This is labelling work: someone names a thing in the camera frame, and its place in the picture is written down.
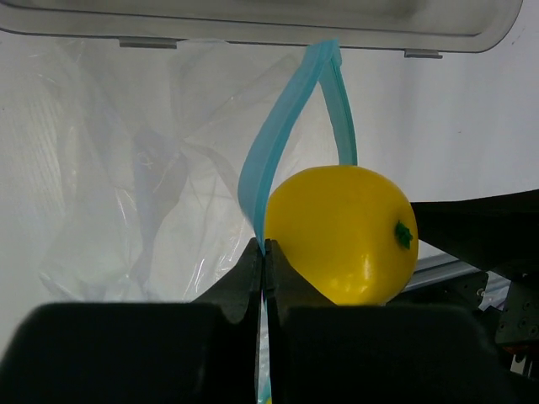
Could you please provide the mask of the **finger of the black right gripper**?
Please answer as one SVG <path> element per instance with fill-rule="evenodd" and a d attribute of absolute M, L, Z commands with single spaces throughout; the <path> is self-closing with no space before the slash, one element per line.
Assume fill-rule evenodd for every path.
<path fill-rule="evenodd" d="M 538 276 L 538 191 L 413 202 L 419 239 L 482 271 Z"/>

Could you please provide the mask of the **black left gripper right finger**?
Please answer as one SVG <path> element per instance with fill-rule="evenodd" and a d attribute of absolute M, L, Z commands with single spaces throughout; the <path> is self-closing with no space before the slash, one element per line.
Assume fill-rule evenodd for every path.
<path fill-rule="evenodd" d="M 336 306 L 265 245 L 276 403 L 509 403 L 484 330 L 454 306 Z"/>

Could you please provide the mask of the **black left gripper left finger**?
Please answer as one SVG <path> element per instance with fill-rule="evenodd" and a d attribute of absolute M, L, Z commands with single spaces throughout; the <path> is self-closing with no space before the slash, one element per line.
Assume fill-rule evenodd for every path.
<path fill-rule="evenodd" d="M 254 403 L 262 254 L 185 302 L 51 303 L 1 361 L 4 403 Z"/>

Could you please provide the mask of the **yellow toy lemon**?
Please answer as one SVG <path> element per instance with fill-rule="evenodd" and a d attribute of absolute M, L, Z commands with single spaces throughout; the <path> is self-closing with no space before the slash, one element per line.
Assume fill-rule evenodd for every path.
<path fill-rule="evenodd" d="M 411 280 L 419 255 L 404 192 L 357 166 L 313 167 L 288 178 L 269 197 L 264 236 L 340 306 L 388 303 Z"/>

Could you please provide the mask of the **clear zip top bag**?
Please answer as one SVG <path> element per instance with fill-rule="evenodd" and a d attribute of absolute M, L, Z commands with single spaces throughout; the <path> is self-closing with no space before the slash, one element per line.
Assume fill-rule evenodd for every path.
<path fill-rule="evenodd" d="M 184 42 L 169 64 L 167 129 L 147 91 L 128 105 L 94 72 L 78 127 L 60 139 L 67 218 L 40 266 L 54 303 L 189 303 L 262 254 L 276 179 L 304 162 L 355 165 L 337 40 L 260 61 L 224 41 Z"/>

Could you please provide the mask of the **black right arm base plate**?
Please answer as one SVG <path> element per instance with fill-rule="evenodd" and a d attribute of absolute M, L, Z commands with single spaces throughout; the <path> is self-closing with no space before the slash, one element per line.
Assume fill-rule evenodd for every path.
<path fill-rule="evenodd" d="M 510 371 L 538 378 L 538 285 L 494 273 L 464 274 L 443 283 L 442 296 L 468 309 Z"/>

